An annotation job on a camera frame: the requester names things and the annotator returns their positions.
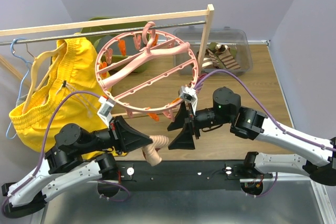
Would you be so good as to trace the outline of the pink round clip hanger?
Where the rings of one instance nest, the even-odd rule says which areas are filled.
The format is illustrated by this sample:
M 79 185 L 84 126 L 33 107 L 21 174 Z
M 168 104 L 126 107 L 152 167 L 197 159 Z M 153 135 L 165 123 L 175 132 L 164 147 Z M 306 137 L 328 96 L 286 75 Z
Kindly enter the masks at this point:
M 140 51 L 141 48 L 143 48 L 145 45 L 140 44 L 136 45 L 134 43 L 136 49 Z M 125 50 L 125 42 L 124 40 L 119 39 L 118 40 L 118 47 L 120 49 L 120 52 L 122 53 L 123 56 L 126 55 L 126 50 Z M 99 67 L 104 68 L 107 67 L 112 63 L 112 49 L 107 48 L 106 51 L 103 53 L 101 56 L 100 62 L 99 62 Z M 176 66 L 173 64 L 173 56 L 177 55 L 172 55 L 172 56 L 164 56 L 164 57 L 159 57 L 153 60 L 150 60 L 143 65 L 137 67 L 135 70 L 133 70 L 128 76 L 123 78 L 120 82 L 115 84 L 113 87 L 110 88 L 110 93 L 116 97 L 117 95 L 122 94 L 125 91 L 128 91 Z M 128 103 L 131 106 L 137 107 L 137 108 L 160 108 L 163 107 L 164 105 L 167 105 L 169 103 L 174 102 L 175 100 L 179 99 L 179 95 L 173 93 L 170 94 L 167 98 L 165 98 L 163 101 L 159 102 L 159 96 L 160 93 L 166 93 L 169 91 L 169 87 L 167 85 L 167 81 L 170 78 L 175 78 L 177 77 L 177 74 L 181 72 L 182 70 L 189 70 L 191 73 L 191 79 L 187 81 L 186 83 L 181 83 L 181 86 L 187 86 L 191 88 L 191 81 L 193 80 L 193 72 L 192 72 L 193 65 L 188 65 L 185 68 L 178 70 L 177 72 L 169 75 L 166 78 L 163 78 L 157 82 L 155 82 L 153 85 L 150 85 L 146 88 L 143 88 L 139 91 L 137 91 L 135 94 L 129 95 L 123 99 L 121 99 L 121 102 Z M 174 109 L 173 115 L 177 111 L 178 106 Z M 155 114 L 155 113 L 147 113 L 147 114 L 142 114 L 142 113 L 137 113 L 134 112 L 132 117 L 129 117 L 126 110 L 119 106 L 117 103 L 114 105 L 115 111 L 112 113 L 113 116 L 126 116 L 128 118 L 132 118 L 134 116 L 149 116 L 155 121 L 159 120 L 159 117 L 165 116 L 162 113 Z

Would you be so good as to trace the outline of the brown striped sock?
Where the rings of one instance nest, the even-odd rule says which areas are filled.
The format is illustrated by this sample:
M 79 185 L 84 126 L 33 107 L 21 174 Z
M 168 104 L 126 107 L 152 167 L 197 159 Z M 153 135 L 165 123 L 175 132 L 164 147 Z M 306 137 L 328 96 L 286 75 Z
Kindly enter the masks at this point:
M 220 66 L 217 58 L 215 57 L 214 53 L 209 49 L 205 50 L 205 55 L 204 55 L 204 59 L 203 59 L 203 63 L 202 63 L 202 68 L 211 68 L 211 69 L 220 69 L 221 68 L 221 66 Z
M 238 70 L 241 68 L 236 60 L 237 50 L 235 48 L 231 48 L 227 45 L 217 45 L 216 48 L 216 55 L 226 69 Z

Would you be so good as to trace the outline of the green striped sock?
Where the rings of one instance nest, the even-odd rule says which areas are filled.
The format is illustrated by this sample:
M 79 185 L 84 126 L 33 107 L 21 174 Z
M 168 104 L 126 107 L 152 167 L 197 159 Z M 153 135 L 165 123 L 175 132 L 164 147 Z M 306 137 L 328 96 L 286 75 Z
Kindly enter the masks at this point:
M 215 42 L 210 43 L 209 50 L 214 54 L 220 56 L 233 56 L 234 58 L 237 55 L 237 50 L 233 47 L 229 47 L 228 45 L 217 44 Z

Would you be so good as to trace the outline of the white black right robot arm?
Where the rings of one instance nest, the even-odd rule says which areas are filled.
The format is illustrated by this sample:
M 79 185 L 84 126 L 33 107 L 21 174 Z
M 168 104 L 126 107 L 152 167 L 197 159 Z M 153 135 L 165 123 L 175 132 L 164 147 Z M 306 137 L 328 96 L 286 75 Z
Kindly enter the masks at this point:
M 183 87 L 183 102 L 168 131 L 180 133 L 170 143 L 171 150 L 193 150 L 194 140 L 200 132 L 212 131 L 230 124 L 235 136 L 277 145 L 291 154 L 270 155 L 248 152 L 241 165 L 242 173 L 249 178 L 257 174 L 292 173 L 307 176 L 313 181 L 335 186 L 335 139 L 306 134 L 283 125 L 270 115 L 241 105 L 240 95 L 227 87 L 213 92 L 212 108 L 194 110 L 196 92 Z

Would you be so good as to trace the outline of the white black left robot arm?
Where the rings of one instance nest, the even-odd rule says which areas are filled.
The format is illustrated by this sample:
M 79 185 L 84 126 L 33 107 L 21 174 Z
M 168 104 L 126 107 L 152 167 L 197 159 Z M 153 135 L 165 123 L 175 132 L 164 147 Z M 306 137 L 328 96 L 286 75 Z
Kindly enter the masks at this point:
M 2 213 L 7 218 L 21 218 L 40 211 L 55 196 L 80 184 L 97 180 L 119 180 L 120 172 L 113 154 L 127 153 L 153 143 L 135 130 L 121 116 L 109 127 L 88 132 L 70 123 L 55 135 L 55 145 L 21 181 L 2 186 Z

